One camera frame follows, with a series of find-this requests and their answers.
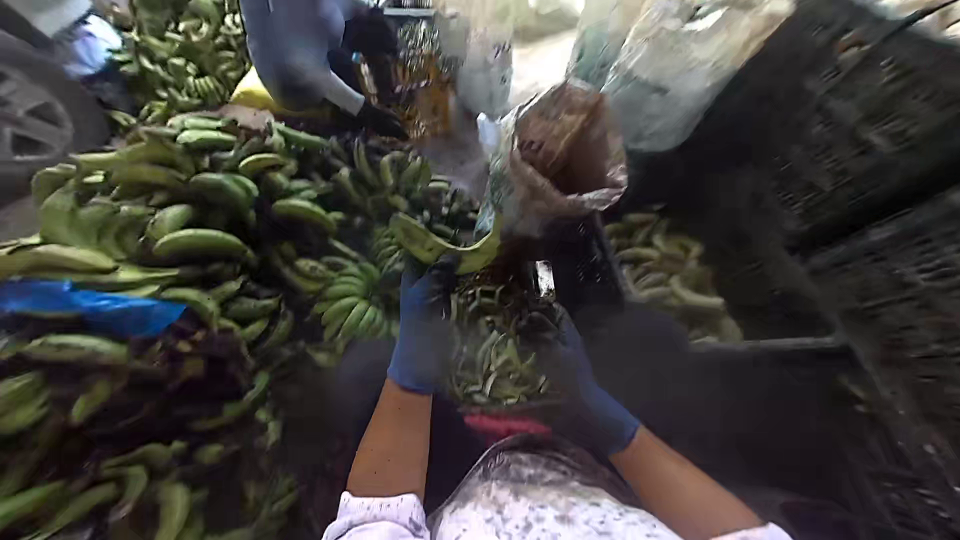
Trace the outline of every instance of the black glove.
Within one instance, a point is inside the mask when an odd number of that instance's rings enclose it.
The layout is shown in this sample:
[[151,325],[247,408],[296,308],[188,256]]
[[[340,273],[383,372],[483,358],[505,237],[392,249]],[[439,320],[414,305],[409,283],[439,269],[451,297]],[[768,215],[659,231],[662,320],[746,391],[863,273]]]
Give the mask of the black glove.
[[391,136],[400,140],[410,138],[396,114],[391,110],[371,105],[370,101],[364,101],[360,112],[357,112],[357,118],[378,135]]

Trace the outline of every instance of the car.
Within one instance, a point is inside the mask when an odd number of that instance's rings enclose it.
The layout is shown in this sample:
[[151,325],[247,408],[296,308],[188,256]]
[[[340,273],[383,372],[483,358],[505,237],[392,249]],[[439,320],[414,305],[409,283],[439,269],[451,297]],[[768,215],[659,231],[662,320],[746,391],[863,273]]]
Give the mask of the car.
[[30,190],[38,169],[109,138],[104,110],[54,58],[54,37],[88,0],[0,0],[0,205]]

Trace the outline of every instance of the person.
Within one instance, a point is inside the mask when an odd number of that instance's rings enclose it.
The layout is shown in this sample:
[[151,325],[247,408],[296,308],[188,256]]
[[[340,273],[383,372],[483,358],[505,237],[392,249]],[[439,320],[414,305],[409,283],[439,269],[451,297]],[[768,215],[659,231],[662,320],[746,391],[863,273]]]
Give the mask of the person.
[[351,51],[358,51],[390,95],[397,39],[382,10],[359,0],[240,0],[240,12],[256,73],[284,108],[326,99],[380,135],[407,138],[395,114],[364,97],[353,71]]
[[[554,317],[534,312],[519,328],[524,342],[533,344],[538,366],[564,392],[565,423],[574,427],[567,433],[583,446],[560,437],[515,435],[483,452],[462,474],[463,468],[451,467],[463,455],[474,458],[470,444],[462,444],[468,430],[451,423],[449,409],[439,406],[451,345],[444,311],[456,262],[444,255],[419,278],[408,264],[400,285],[399,335],[386,373],[360,368],[368,381],[379,380],[380,390],[324,540],[789,538],[600,387],[583,340],[562,310]],[[360,360],[344,358],[341,365],[363,365],[351,359]],[[451,440],[460,447],[439,448]],[[431,501],[435,484],[449,484],[450,477],[449,495]]]

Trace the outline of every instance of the car tire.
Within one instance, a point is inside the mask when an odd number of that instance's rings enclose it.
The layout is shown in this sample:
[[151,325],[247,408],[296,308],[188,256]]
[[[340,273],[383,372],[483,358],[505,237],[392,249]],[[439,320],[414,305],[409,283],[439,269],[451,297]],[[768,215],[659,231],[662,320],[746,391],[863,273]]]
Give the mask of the car tire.
[[28,193],[38,169],[108,138],[104,111],[83,85],[42,51],[0,32],[0,203]]

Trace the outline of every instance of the hand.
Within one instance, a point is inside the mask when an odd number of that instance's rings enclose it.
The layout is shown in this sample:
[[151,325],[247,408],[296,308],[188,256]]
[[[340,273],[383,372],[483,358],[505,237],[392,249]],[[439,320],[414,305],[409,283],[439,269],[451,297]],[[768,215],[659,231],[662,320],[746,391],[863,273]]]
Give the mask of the hand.
[[452,354],[451,328],[445,319],[450,292],[457,282],[458,254],[440,257],[417,277],[408,260],[400,282],[400,335],[387,368],[387,378],[418,394],[432,394],[444,381]]
[[566,310],[558,309],[557,325],[542,313],[531,313],[518,331],[537,352],[537,364],[550,384],[564,393],[559,431],[602,455],[627,448],[640,421],[597,384],[583,338]]
[[410,138],[396,114],[391,110],[371,105],[370,101],[364,101],[363,107],[357,112],[357,118],[378,135],[391,136],[400,140]]

